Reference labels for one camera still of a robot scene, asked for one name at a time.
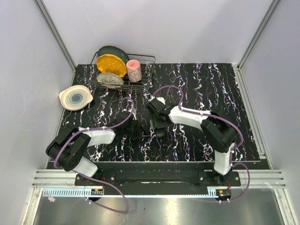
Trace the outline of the black glasses case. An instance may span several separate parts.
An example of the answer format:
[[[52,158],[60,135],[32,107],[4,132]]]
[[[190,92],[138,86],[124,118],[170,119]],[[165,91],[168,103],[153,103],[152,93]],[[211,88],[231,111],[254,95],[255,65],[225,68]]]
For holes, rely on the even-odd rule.
[[[157,127],[154,131],[157,138],[164,138],[167,135],[167,127]]]

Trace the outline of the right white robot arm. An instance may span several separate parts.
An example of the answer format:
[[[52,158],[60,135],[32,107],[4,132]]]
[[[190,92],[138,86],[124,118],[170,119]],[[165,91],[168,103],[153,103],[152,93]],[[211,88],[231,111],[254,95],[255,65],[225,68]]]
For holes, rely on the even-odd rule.
[[[221,118],[217,113],[192,110],[182,107],[181,104],[166,106],[162,97],[152,99],[147,108],[155,131],[162,132],[171,124],[182,124],[201,130],[215,153],[214,183],[223,186],[229,181],[231,154],[238,134],[230,121]]]

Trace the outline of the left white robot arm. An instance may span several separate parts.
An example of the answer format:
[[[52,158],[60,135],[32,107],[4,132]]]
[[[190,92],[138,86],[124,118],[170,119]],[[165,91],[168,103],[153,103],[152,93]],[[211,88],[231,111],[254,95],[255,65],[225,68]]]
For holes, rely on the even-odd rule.
[[[148,134],[140,122],[130,112],[119,113],[112,124],[98,128],[82,128],[67,125],[46,148],[46,155],[54,160],[55,168],[74,171],[85,175],[92,186],[101,181],[98,167],[84,157],[85,151],[95,145],[111,144],[115,138],[127,136],[139,140]]]

